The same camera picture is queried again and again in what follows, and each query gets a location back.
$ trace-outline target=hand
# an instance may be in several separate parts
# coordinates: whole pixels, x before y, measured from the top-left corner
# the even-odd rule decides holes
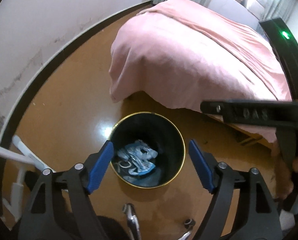
[[[276,196],[280,199],[286,199],[293,190],[293,183],[291,181],[292,171],[288,169],[287,165],[283,161],[277,141],[275,141],[272,145],[271,156],[275,162],[274,172],[276,174]],[[294,159],[292,166],[293,170],[298,172],[298,157]]]

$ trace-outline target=pink bedspread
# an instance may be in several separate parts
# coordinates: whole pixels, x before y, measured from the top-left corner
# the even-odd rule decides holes
[[[189,0],[168,0],[127,21],[111,47],[114,102],[145,91],[168,108],[203,100],[290,100],[283,70],[250,27]],[[269,142],[273,129],[241,126]]]

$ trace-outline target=dark baseboard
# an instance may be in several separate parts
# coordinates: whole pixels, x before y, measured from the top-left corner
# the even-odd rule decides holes
[[[93,35],[100,32],[105,27],[109,26],[113,22],[119,20],[120,18],[126,16],[127,14],[138,10],[146,5],[149,5],[151,1],[145,2],[129,9],[126,9],[120,13],[113,15],[112,17],[100,22],[99,24],[95,25],[73,42],[71,42],[67,47],[65,47],[57,56],[55,56],[47,66],[38,74],[38,76],[33,80],[33,82],[29,85],[25,93],[22,95],[21,99],[19,100],[17,106],[15,107],[8,123],[6,129],[3,133],[2,140],[0,146],[6,149],[9,149],[12,137],[15,134],[17,127],[22,119],[23,115],[25,114],[26,109],[28,108],[29,104],[33,100],[34,96],[38,93],[40,88],[46,82],[46,80],[52,75],[52,73],[65,61],[67,57],[69,57],[76,49],[78,49],[82,44],[84,44],[87,40],[89,40]],[[4,174],[6,159],[0,158],[0,216],[3,214],[3,204],[2,204],[2,180]]]

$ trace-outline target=gold rim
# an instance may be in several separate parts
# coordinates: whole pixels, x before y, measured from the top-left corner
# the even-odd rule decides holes
[[[158,188],[158,187],[165,186],[165,185],[169,184],[170,182],[172,182],[172,181],[178,176],[178,174],[180,173],[180,171],[181,171],[181,169],[182,169],[182,167],[183,167],[183,165],[184,165],[184,163],[185,163],[185,157],[186,157],[186,146],[185,146],[185,141],[184,141],[184,139],[183,139],[183,137],[182,137],[180,131],[179,131],[178,128],[173,124],[173,122],[171,122],[171,121],[170,121],[169,119],[167,119],[166,117],[164,117],[164,116],[162,116],[162,115],[160,115],[160,114],[153,113],[153,112],[137,112],[137,113],[133,113],[133,114],[129,114],[129,115],[127,115],[126,117],[124,117],[124,118],[121,119],[118,123],[116,123],[116,124],[114,125],[114,127],[112,128],[111,133],[110,133],[110,135],[109,135],[109,140],[111,139],[112,133],[113,133],[113,131],[115,130],[115,128],[116,128],[122,121],[124,121],[125,119],[127,119],[127,118],[129,118],[129,117],[131,117],[131,116],[133,116],[133,115],[135,115],[135,114],[155,114],[155,115],[158,115],[158,116],[160,116],[160,117],[166,119],[168,122],[170,122],[170,123],[173,125],[174,128],[176,128],[176,130],[178,131],[178,133],[179,133],[179,135],[180,135],[180,138],[181,138],[181,140],[182,140],[182,145],[183,145],[183,148],[184,148],[184,156],[183,156],[183,158],[182,158],[181,166],[180,166],[179,170],[177,171],[177,173],[176,173],[170,180],[168,180],[168,181],[165,182],[164,184],[161,184],[161,185],[159,185],[159,186],[155,186],[155,187],[140,187],[140,186],[131,184],[130,182],[124,180],[124,179],[118,174],[118,172],[117,172],[116,169],[114,168],[114,166],[113,166],[113,164],[112,164],[111,161],[110,161],[110,166],[111,166],[111,168],[113,169],[114,173],[116,173],[116,175],[117,175],[122,181],[124,181],[125,183],[127,183],[127,184],[129,184],[129,185],[131,185],[131,186],[133,186],[133,187],[143,188],[143,189],[152,189],[152,188]]]

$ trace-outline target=white pipe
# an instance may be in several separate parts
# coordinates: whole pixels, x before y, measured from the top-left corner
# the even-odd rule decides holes
[[[49,167],[46,163],[44,163],[40,158],[38,158],[19,138],[19,136],[13,136],[13,144],[17,147],[18,150],[22,152],[23,155],[28,156],[34,160],[34,165],[40,171],[44,169],[51,169],[55,172],[51,167]]]
[[[4,159],[14,160],[21,163],[35,165],[34,160],[32,158],[9,151],[7,149],[4,149],[3,147],[0,147],[0,157]]]

